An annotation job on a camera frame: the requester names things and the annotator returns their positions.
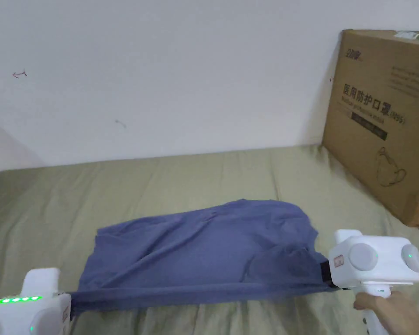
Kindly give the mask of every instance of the wall mark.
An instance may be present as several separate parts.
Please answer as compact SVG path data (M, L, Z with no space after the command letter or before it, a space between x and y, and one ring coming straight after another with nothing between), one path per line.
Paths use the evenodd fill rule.
M124 129L127 128L127 126L124 123L122 123L120 120L115 119L115 123L119 123L121 126L124 127Z
M23 72L22 73L13 73L12 74L14 77L16 77L17 79L19 79L19 75L25 75L25 77L28 77L27 75L26 75L26 72L25 72L25 69L23 69Z

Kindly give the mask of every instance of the bed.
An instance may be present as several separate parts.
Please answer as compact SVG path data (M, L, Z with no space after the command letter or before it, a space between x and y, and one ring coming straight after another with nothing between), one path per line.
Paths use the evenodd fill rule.
M0 297L18 294L26 272L59 267L75 291L96 230L130 219L237 199L299 205L327 254L334 231L403 236L419 230L395 219L322 146L108 161L0 172ZM404 287L419 308L419 284ZM366 334L347 291L284 301L165 306L87 312L73 334Z

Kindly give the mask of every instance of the blue cloth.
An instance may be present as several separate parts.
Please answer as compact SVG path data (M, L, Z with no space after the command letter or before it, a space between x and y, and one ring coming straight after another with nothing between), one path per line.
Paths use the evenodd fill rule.
M98 230L72 311L279 299L332 291L298 207L239 200Z

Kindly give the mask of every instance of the red arrow drawing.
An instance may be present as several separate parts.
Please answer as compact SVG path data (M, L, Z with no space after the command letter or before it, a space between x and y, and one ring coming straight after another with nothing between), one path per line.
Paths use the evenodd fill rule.
M19 79L18 75L25 75L25 77L28 77L28 76L26 75L26 73L25 73L25 69L23 69L23 72L22 72L22 73L13 73L12 75L13 75L14 77L16 77L17 79Z

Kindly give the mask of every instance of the green led light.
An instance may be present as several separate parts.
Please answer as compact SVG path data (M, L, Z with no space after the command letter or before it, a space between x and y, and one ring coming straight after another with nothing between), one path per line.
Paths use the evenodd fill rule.
M33 297L17 297L17 298L6 298L6 299L2 299L0 300L1 304L7 304L10 302L26 302L26 301L36 301L36 300L41 300L42 297L35 295Z

